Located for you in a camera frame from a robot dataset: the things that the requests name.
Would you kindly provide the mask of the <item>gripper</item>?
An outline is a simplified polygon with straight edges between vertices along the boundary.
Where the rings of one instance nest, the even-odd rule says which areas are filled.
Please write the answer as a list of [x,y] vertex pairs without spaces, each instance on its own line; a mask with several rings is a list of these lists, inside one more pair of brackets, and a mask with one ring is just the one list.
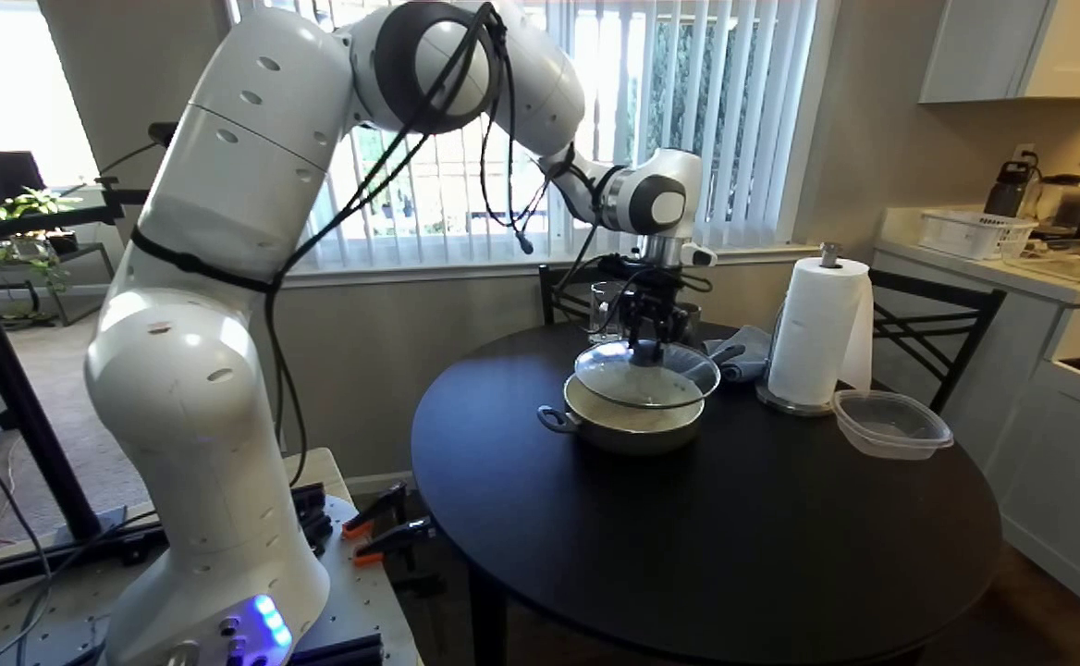
[[644,321],[654,322],[654,361],[680,344],[688,312],[677,303],[685,287],[681,277],[630,277],[618,295],[618,321],[625,329],[627,362],[650,363],[650,340],[644,337]]

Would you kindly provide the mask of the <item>glass pot lid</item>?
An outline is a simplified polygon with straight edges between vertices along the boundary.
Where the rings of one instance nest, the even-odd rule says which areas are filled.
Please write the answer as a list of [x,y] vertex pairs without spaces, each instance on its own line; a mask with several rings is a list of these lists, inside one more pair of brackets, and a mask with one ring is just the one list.
[[720,384],[720,368],[692,346],[620,339],[591,346],[573,362],[584,388],[604,400],[640,409],[672,409],[704,400]]

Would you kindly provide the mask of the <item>grey cooking pot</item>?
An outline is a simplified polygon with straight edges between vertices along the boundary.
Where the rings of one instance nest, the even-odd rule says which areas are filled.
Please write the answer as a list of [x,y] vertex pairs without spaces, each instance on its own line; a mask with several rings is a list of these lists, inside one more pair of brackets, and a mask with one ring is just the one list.
[[696,438],[705,411],[704,400],[669,409],[605,400],[577,376],[566,379],[562,392],[564,404],[536,409],[541,426],[619,456],[662,456],[681,450]]

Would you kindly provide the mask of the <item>clear drinking glass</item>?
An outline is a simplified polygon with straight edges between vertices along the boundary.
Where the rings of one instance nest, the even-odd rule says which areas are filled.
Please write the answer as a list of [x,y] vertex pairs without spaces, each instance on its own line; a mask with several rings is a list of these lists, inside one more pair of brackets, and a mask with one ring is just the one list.
[[625,290],[617,281],[598,281],[590,286],[588,342],[591,346],[607,344],[623,338],[625,329],[618,317],[618,299]]

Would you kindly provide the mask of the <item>black chair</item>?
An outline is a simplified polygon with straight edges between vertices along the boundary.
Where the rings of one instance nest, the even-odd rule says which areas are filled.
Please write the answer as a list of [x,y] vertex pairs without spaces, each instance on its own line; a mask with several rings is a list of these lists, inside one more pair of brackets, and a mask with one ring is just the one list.
[[565,278],[567,270],[569,269],[561,266],[537,267],[541,317],[545,326],[556,324],[561,317],[567,322],[588,325],[592,284],[613,281],[595,262],[578,268],[573,277]]
[[950,305],[939,314],[895,314],[878,301],[873,304],[870,337],[899,346],[939,382],[929,409],[941,414],[951,393],[966,375],[968,365],[1000,314],[1008,293],[968,290],[927,278],[905,277],[870,268],[870,286]]

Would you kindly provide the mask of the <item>blue cloth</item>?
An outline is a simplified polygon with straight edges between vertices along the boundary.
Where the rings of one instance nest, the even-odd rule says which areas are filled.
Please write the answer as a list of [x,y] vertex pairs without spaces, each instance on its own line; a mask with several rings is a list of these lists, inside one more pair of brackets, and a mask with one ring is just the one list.
[[702,346],[720,371],[723,383],[742,384],[758,380],[771,354],[771,334],[755,326],[742,326],[726,339],[706,339]]

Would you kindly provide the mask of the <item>paper towel roll on holder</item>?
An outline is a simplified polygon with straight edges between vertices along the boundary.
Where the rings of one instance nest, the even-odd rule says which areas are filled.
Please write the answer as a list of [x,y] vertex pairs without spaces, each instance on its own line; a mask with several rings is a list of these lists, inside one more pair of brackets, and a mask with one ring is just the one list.
[[824,241],[793,267],[756,396],[777,412],[831,413],[839,384],[870,389],[874,296],[869,266]]

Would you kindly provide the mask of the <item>clear plastic container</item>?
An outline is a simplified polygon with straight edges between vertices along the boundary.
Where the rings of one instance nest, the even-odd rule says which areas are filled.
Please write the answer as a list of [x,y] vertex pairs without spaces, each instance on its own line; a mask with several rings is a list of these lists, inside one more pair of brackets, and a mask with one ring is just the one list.
[[923,461],[955,441],[928,406],[883,389],[840,389],[833,393],[832,410],[843,437],[870,458]]

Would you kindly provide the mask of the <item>orange and black clamp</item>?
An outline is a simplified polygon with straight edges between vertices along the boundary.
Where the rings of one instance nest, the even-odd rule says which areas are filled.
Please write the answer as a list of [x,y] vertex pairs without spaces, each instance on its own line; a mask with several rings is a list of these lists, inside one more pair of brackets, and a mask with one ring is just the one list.
[[391,519],[393,527],[408,522],[408,507],[406,501],[409,497],[409,485],[397,481],[395,485],[384,489],[384,492],[376,497],[370,505],[365,509],[359,509],[354,517],[346,520],[340,527],[340,536],[347,541],[375,540],[376,524],[380,519]]
[[378,536],[366,536],[350,556],[351,565],[362,568],[383,563],[388,555],[399,555],[406,569],[417,569],[416,551],[418,544],[437,536],[437,525],[433,517],[423,517],[401,524]]

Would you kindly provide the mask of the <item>white plastic basket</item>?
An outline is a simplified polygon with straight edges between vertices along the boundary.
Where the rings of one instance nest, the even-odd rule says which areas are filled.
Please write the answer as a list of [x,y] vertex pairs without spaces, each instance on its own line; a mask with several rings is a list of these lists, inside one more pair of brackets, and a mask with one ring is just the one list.
[[1037,225],[972,210],[922,210],[919,245],[972,261],[1002,260],[1025,248]]

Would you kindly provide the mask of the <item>black drinking bottle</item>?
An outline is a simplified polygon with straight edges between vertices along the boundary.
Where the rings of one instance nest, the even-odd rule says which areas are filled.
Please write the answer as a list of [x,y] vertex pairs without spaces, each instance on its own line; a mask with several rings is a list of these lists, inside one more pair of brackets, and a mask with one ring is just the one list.
[[1022,161],[1005,161],[1000,166],[991,190],[988,191],[984,214],[990,216],[1012,216],[1018,218],[1025,195],[1039,168]]

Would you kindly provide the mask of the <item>clear glass tray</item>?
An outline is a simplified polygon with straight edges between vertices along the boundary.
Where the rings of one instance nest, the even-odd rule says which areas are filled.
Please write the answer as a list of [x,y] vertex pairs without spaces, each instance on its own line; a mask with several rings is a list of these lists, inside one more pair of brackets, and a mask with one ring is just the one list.
[[1080,283],[1080,240],[1028,240],[1002,250],[1005,266]]

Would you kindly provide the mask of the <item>white kitchen counter cabinet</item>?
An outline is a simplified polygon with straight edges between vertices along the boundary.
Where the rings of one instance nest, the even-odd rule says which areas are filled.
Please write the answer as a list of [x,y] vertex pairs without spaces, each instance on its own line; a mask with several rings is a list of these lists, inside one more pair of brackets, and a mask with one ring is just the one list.
[[942,410],[1000,506],[1002,535],[1080,598],[1080,281],[924,248],[920,208],[890,208],[870,266],[1004,291]]

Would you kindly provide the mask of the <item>green potted plant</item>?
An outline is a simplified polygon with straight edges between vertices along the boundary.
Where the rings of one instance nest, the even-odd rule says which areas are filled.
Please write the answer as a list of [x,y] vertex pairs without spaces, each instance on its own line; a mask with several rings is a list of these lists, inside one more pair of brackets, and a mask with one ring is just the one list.
[[[0,222],[22,216],[62,214],[71,210],[72,204],[78,201],[78,198],[62,198],[48,189],[24,187],[23,193],[0,203]],[[48,291],[57,295],[69,288],[69,273],[62,268],[62,256],[78,249],[79,241],[75,232],[60,227],[37,228],[17,232],[0,243],[0,266],[29,266],[32,273],[42,278]]]

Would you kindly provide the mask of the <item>black frame stand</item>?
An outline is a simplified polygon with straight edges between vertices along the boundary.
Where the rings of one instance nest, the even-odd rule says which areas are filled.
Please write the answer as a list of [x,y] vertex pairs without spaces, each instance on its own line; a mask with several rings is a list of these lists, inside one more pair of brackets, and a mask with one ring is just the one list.
[[[148,194],[143,189],[114,189],[113,179],[102,179],[102,186],[104,202],[100,206],[0,220],[0,240],[24,231],[70,225],[113,225],[125,215],[123,206],[141,205]],[[102,525],[92,509],[2,325],[0,397],[4,400],[6,411],[12,414],[13,426],[19,430],[21,437],[31,451],[33,463],[40,468],[55,505],[63,512],[66,527],[62,547],[39,548],[33,555],[0,558],[0,586],[3,586],[37,574],[50,576],[59,573],[64,565],[84,560],[87,556],[85,551],[104,552],[107,549],[105,541],[117,541],[118,538],[117,527]]]

